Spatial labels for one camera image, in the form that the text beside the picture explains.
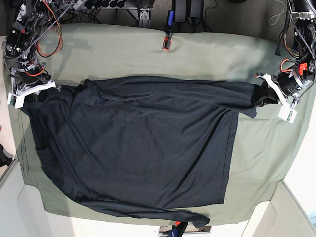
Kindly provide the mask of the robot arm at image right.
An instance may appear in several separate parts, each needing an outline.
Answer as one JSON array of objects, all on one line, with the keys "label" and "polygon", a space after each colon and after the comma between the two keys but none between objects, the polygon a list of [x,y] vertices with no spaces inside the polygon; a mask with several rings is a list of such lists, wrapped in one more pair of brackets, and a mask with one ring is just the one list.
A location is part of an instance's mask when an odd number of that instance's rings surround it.
[{"label": "robot arm at image right", "polygon": [[276,75],[257,73],[263,80],[254,92],[254,106],[282,104],[295,108],[301,97],[316,84],[316,2],[288,0],[283,30],[275,52],[285,47],[292,56],[282,60]]}]

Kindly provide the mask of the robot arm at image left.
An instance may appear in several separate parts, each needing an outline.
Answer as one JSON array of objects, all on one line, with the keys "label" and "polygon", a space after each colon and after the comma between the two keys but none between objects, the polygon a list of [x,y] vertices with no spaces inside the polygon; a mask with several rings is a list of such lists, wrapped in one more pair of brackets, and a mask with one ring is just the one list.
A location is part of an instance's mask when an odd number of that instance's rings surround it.
[{"label": "robot arm at image left", "polygon": [[[24,92],[39,86],[39,94],[52,82],[46,70],[48,58],[62,49],[62,30],[54,8],[49,0],[5,0],[7,36],[2,44],[3,61],[9,71],[12,91]],[[52,53],[42,53],[40,38],[49,30],[58,34],[57,46]]]}]

